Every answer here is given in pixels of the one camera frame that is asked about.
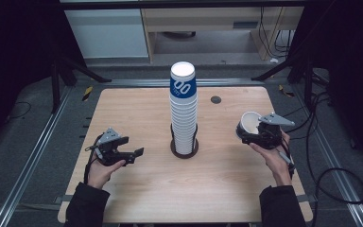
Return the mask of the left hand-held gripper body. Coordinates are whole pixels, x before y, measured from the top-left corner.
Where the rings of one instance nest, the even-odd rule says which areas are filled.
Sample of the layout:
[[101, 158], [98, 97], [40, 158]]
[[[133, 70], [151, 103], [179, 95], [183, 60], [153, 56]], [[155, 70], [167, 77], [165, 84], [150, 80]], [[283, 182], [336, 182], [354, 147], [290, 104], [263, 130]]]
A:
[[108, 128], [95, 142], [94, 152], [98, 157], [98, 161], [103, 166], [112, 166], [121, 161], [119, 158], [120, 151], [112, 146], [112, 141], [122, 136], [112, 128]]

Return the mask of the blue and white paper cup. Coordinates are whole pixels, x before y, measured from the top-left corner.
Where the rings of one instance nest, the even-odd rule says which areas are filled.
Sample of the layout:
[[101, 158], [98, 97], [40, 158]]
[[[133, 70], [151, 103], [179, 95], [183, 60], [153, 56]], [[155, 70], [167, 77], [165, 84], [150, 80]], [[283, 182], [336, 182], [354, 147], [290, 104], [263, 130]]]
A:
[[259, 126], [259, 118], [261, 115], [257, 112], [245, 112], [242, 114], [240, 121], [236, 126], [236, 135], [242, 139], [243, 133], [257, 134]]

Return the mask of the yellow and black tape strip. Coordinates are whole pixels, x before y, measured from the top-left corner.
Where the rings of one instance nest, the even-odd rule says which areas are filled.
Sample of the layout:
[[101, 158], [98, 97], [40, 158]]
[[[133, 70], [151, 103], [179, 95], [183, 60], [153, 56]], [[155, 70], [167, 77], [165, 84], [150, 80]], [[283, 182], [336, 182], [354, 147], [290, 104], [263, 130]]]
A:
[[91, 94], [91, 92], [93, 91], [93, 86], [89, 86], [89, 87], [87, 87], [86, 88], [86, 90], [85, 90], [85, 92], [84, 92], [84, 95], [83, 95], [83, 97], [82, 97], [82, 101], [86, 101], [86, 100], [88, 100], [88, 98], [89, 98], [89, 96], [90, 96], [90, 94]]
[[285, 88], [284, 88], [284, 86], [283, 85], [278, 85], [278, 89], [279, 89], [279, 91], [282, 93], [282, 94], [284, 94], [285, 96], [288, 96], [288, 97], [294, 97], [295, 95], [294, 95], [294, 93], [292, 93], [292, 92], [287, 92], [286, 90], [285, 90]]

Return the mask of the black metal stand leg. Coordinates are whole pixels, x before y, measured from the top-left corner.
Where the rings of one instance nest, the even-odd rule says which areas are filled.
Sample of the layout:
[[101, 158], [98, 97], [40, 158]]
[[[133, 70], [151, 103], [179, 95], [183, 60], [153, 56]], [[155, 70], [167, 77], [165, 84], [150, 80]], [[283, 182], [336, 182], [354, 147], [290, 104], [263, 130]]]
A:
[[55, 58], [51, 65], [51, 84], [53, 97], [52, 114], [58, 111], [61, 104], [60, 79], [63, 80], [66, 86], [74, 86], [77, 82], [76, 76], [73, 74], [73, 69], [97, 82], [111, 82], [110, 79], [105, 79], [99, 76], [98, 74], [89, 70], [86, 66], [82, 66], [81, 64], [72, 61], [67, 57], [61, 56]]
[[268, 70], [261, 76], [252, 78], [254, 81], [263, 81], [283, 69], [290, 67], [290, 73], [287, 77], [289, 83], [298, 83], [300, 79], [304, 79], [303, 101], [307, 108], [310, 108], [312, 103], [312, 78], [313, 78], [313, 59], [310, 56], [295, 55], [289, 57], [286, 61], [278, 64]]

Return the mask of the dark round object under desk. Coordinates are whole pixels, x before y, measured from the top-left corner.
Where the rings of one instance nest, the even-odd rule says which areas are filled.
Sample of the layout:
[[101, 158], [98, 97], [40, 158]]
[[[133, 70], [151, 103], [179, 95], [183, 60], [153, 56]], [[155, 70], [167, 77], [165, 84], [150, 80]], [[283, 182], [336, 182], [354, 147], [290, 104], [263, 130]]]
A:
[[196, 31], [183, 31], [183, 32], [162, 32], [166, 38], [169, 39], [190, 39], [194, 38], [197, 34]]

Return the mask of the person's left hand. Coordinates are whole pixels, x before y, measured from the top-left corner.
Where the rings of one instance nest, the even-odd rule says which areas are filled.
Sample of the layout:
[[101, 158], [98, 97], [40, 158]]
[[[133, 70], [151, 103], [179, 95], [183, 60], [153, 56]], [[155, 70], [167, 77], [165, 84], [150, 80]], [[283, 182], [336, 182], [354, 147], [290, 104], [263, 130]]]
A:
[[92, 162], [90, 163], [90, 169], [87, 174], [87, 184], [96, 189], [102, 189], [104, 184], [110, 179], [111, 175], [119, 168], [121, 168], [126, 162], [121, 160], [112, 166], [103, 166], [97, 160], [97, 156], [94, 153], [92, 156]]

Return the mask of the person's right hand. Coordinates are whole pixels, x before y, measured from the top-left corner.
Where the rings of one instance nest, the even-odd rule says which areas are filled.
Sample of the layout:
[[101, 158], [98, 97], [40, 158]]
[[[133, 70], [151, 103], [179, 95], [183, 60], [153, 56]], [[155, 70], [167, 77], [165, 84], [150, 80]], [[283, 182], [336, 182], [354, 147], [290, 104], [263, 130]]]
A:
[[272, 172], [277, 186], [292, 185], [288, 164], [281, 155], [281, 152], [285, 151], [282, 146], [274, 149], [264, 149], [254, 143], [250, 143], [250, 147], [265, 159], [266, 165]]

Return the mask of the light wooden desk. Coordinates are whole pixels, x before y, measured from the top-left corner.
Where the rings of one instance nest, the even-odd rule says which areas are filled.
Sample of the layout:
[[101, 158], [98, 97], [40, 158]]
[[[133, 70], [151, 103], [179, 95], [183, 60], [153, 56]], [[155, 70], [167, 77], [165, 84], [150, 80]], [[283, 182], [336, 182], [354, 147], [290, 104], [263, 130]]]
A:
[[219, 9], [142, 9], [148, 53], [153, 52], [150, 33], [202, 30], [249, 30], [260, 59], [270, 58], [271, 45], [280, 30], [295, 30], [303, 7]]

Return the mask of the black overhead frame bar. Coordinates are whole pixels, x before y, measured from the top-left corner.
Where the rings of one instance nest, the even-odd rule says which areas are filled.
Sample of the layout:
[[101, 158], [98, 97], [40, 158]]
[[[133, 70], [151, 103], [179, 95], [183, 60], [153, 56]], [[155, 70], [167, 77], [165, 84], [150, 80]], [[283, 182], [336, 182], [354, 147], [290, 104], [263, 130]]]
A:
[[238, 7], [302, 7], [308, 0], [153, 0], [59, 3], [67, 10], [82, 9], [190, 9]]

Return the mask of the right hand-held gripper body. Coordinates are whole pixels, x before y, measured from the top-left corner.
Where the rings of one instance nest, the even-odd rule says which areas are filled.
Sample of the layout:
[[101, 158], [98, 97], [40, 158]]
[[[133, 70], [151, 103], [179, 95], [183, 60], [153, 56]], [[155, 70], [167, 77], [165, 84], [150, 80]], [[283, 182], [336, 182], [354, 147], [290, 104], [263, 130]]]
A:
[[257, 127], [259, 139], [256, 142], [261, 148], [273, 149], [282, 144], [282, 126], [293, 127], [295, 123], [276, 113], [270, 113], [258, 118]]

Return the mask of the black wire cup holder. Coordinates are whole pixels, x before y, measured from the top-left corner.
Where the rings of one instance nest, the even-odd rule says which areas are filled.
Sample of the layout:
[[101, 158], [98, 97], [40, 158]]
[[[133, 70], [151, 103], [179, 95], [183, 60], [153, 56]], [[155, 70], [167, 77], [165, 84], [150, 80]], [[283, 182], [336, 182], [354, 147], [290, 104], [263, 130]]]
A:
[[199, 150], [197, 139], [198, 124], [189, 129], [179, 129], [174, 124], [170, 125], [171, 137], [170, 149], [179, 158], [188, 159], [193, 157]]

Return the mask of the aluminium floor rail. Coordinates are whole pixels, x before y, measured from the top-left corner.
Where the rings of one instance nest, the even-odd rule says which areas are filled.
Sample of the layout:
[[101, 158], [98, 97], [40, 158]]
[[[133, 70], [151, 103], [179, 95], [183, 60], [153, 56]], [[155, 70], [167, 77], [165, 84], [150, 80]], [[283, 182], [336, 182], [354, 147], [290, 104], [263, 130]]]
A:
[[[252, 79], [197, 79], [198, 87], [234, 87], [234, 86], [262, 86], [263, 81]], [[154, 88], [168, 87], [169, 79], [113, 79], [105, 82], [105, 86], [115, 88]]]
[[40, 134], [31, 154], [29, 155], [20, 175], [18, 176], [16, 183], [10, 190], [9, 195], [5, 199], [5, 202], [0, 207], [0, 227], [7, 227], [9, 221], [17, 208], [20, 199], [23, 197], [26, 187], [41, 160], [41, 157], [45, 151], [45, 148], [50, 141], [50, 138], [62, 116], [63, 110], [66, 107], [68, 98], [73, 92], [74, 88], [65, 86], [63, 94], [60, 97], [60, 104], [58, 109], [53, 112], [47, 123], [43, 128], [43, 132]]
[[[328, 198], [344, 203], [353, 217], [355, 226], [363, 227], [363, 180], [351, 170], [343, 167], [332, 150], [331, 145], [327, 141], [317, 119], [317, 106], [319, 104], [319, 100], [324, 96], [324, 93], [311, 96], [309, 104], [306, 104], [303, 98], [303, 91], [297, 86], [294, 86], [292, 90], [297, 96], [297, 99], [303, 108], [303, 112], [308, 119], [308, 125], [304, 137], [305, 157], [311, 179], [315, 184], [315, 196], [317, 197], [319, 193], [322, 192], [325, 193]], [[310, 161], [309, 140], [311, 138], [317, 142], [320, 148], [320, 153], [327, 164], [326, 169], [319, 175], [314, 173], [313, 165]], [[339, 197], [332, 197], [332, 193], [330, 191], [321, 187], [321, 182], [326, 179], [327, 175], [332, 176], [337, 186]]]

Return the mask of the stack of white paper cups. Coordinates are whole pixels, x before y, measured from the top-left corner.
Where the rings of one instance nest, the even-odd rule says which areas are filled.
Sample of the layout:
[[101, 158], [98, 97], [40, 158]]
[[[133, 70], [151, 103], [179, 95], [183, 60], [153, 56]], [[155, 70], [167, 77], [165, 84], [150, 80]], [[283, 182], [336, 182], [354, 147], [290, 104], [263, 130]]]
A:
[[197, 132], [198, 93], [195, 66], [179, 61], [171, 66], [169, 83], [171, 131], [179, 155], [193, 153]]

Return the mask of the white cabinet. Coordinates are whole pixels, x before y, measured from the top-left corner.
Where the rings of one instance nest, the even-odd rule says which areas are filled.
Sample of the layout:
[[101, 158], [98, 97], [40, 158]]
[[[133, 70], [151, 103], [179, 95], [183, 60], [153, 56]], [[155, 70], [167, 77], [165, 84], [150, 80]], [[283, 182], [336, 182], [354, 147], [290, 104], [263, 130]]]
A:
[[65, 14], [85, 59], [148, 56], [139, 9], [67, 10]]

